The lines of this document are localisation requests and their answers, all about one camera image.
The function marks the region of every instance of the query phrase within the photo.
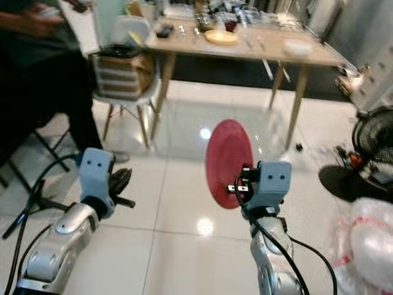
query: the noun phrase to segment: black pants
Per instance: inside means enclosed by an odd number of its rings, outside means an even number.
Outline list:
[[[68,116],[77,148],[102,148],[91,112],[91,83],[79,52],[69,53],[0,82],[1,156],[7,157],[57,112]]]

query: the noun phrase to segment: red plate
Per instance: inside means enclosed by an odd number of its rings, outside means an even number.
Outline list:
[[[235,194],[228,194],[243,166],[253,167],[250,139],[239,122],[222,121],[210,138],[206,151],[205,169],[210,193],[226,209],[239,206]]]

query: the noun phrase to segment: white chair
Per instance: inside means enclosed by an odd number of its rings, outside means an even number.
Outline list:
[[[112,34],[111,34],[111,42],[121,43],[124,40],[129,38],[129,31],[134,33],[140,38],[141,42],[145,42],[147,37],[151,32],[150,23],[141,17],[131,17],[131,16],[121,16],[117,17],[114,25],[112,27]],[[109,122],[112,117],[112,113],[114,110],[114,106],[120,106],[120,114],[122,114],[123,110],[126,110],[130,113],[133,117],[135,117],[142,129],[142,135],[144,138],[144,144],[146,148],[150,146],[149,144],[149,136],[147,134],[146,129],[146,120],[144,118],[143,106],[146,104],[150,106],[154,113],[156,113],[156,109],[154,107],[153,101],[158,96],[161,87],[161,80],[160,80],[160,68],[158,65],[158,60],[155,60],[155,74],[154,79],[149,88],[135,101],[130,100],[121,100],[115,99],[110,97],[104,97],[97,93],[95,93],[94,98],[98,101],[102,101],[104,103],[109,103],[109,111],[106,118],[106,123],[104,127],[103,133],[103,140],[106,139],[107,132],[109,129]],[[137,114],[134,114],[130,108],[136,108]]]

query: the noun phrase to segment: person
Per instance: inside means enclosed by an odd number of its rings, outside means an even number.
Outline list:
[[[70,24],[60,15],[42,16],[49,7],[60,9],[56,0],[0,0],[0,66],[6,69],[0,77],[0,128],[11,142],[3,147],[5,155],[57,112],[68,116],[80,151],[103,148],[91,111],[87,62]]]

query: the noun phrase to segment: cable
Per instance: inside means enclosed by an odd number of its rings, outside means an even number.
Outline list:
[[[27,204],[29,204],[31,202],[31,199],[34,198],[34,196],[36,194],[36,191],[37,191],[37,188],[40,186],[41,181],[44,179],[45,175],[49,172],[50,169],[52,169],[55,165],[57,165],[58,163],[62,162],[63,160],[71,159],[71,158],[75,159],[77,156],[78,156],[77,154],[65,155],[63,157],[60,157],[59,159],[56,159],[51,164],[49,164],[41,172],[41,174],[38,176],[36,182],[34,183],[34,186],[31,189],[31,193],[30,193],[29,199],[27,201]],[[21,227],[20,227],[20,230],[19,230],[19,233],[18,233],[17,243],[15,245],[14,256],[12,258],[11,270],[10,270],[10,274],[9,274],[9,277],[8,277],[7,287],[6,287],[6,291],[5,291],[4,295],[9,295],[9,293],[11,291],[12,283],[14,282],[14,276],[15,276],[15,271],[16,271],[16,268],[17,268],[17,262],[18,262],[20,247],[21,247],[21,241],[22,241],[22,238],[23,238],[23,234],[25,233],[25,228],[26,228],[26,223],[27,223],[28,216],[29,216],[29,214],[26,214],[23,217],[23,220],[21,222]]]
[[[10,275],[8,277],[7,287],[6,287],[6,291],[4,292],[4,295],[9,295],[10,294],[12,283],[14,282],[14,276],[15,276],[15,270],[17,268],[17,262],[18,262],[18,257],[19,257],[20,245],[22,243],[23,233],[25,232],[27,219],[28,219],[28,216],[26,216],[23,219],[22,224],[20,225],[20,230],[19,230],[19,234],[18,234],[17,243],[15,244],[14,256],[12,258]]]
[[[332,268],[332,266],[330,265],[329,261],[325,258],[325,256],[322,255],[322,253],[320,253],[317,249],[314,249],[313,247],[298,241],[294,238],[292,238],[290,235],[288,235],[288,237],[290,238],[291,241],[293,241],[296,244],[299,244],[300,246],[303,246],[309,250],[311,250],[312,252],[314,252],[315,254],[317,254],[322,260],[323,262],[326,264],[327,268],[329,269],[330,275],[332,276],[332,281],[333,281],[333,295],[337,295],[337,278],[336,275],[334,273],[334,270]]]
[[[23,267],[23,263],[26,259],[27,254],[29,253],[30,249],[33,247],[33,245],[35,244],[35,242],[49,229],[49,227],[52,224],[49,224],[47,226],[45,226],[36,236],[35,238],[30,242],[30,244],[27,246],[25,252],[23,253],[22,257],[20,258],[19,261],[19,266],[18,266],[18,272],[17,272],[17,278],[19,280],[20,276],[22,275],[22,267]]]
[[[280,250],[280,252],[282,253],[282,255],[284,255],[284,257],[287,259],[289,265],[291,266],[291,268],[294,270],[299,282],[300,282],[300,286],[302,287],[304,294],[305,295],[309,295],[309,291],[306,285],[306,282],[304,281],[300,271],[298,270],[296,264],[294,263],[294,261],[292,260],[292,258],[289,256],[288,252],[284,249],[283,246],[281,246],[281,244],[272,236],[268,233],[268,231],[266,229],[263,228],[263,226],[260,225],[260,223],[258,222],[258,220],[254,217],[254,215],[251,214],[251,212],[246,208],[246,204],[243,202],[243,200],[240,197],[240,193],[239,193],[239,188],[238,188],[238,183],[239,183],[239,179],[244,175],[244,173],[240,173],[236,179],[235,179],[235,183],[233,184],[233,186],[235,187],[235,194],[236,194],[236,198],[238,199],[238,202],[240,204],[241,209],[243,210],[244,214],[247,216],[247,218],[249,219],[249,221],[251,223],[253,223],[253,225],[258,228],[258,230],[261,231],[261,233],[266,236],[266,238],[268,238],[273,244],[274,246],[277,247],[278,250]]]

